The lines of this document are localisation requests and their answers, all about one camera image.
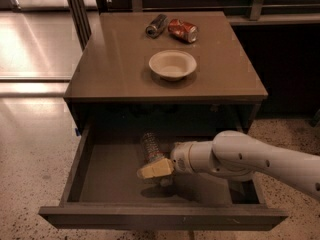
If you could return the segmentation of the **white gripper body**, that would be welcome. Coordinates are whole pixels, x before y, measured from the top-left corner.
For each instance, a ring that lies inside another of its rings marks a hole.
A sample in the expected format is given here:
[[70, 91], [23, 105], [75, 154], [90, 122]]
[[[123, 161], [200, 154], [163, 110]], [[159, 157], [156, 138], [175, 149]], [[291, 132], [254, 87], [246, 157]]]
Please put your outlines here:
[[177, 143], [170, 159], [177, 173], [211, 173], [214, 169], [212, 142]]

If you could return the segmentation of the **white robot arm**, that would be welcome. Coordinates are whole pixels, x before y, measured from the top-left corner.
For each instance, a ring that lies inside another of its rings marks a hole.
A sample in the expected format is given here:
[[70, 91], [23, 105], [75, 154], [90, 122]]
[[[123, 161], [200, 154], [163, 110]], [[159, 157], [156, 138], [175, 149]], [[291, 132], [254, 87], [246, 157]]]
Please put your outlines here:
[[168, 156], [148, 153], [137, 171], [141, 179], [206, 173], [218, 178], [247, 181], [260, 172], [320, 199], [320, 157], [279, 148], [238, 131], [223, 131], [211, 141], [177, 142]]

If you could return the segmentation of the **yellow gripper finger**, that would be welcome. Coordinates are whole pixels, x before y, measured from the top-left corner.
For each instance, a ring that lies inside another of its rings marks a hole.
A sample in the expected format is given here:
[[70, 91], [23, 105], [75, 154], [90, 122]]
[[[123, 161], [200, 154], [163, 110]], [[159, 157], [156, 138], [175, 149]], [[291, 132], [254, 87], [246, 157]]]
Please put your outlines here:
[[161, 158], [150, 162], [137, 171], [140, 179], [151, 179], [171, 175], [174, 171], [173, 163], [168, 158]]

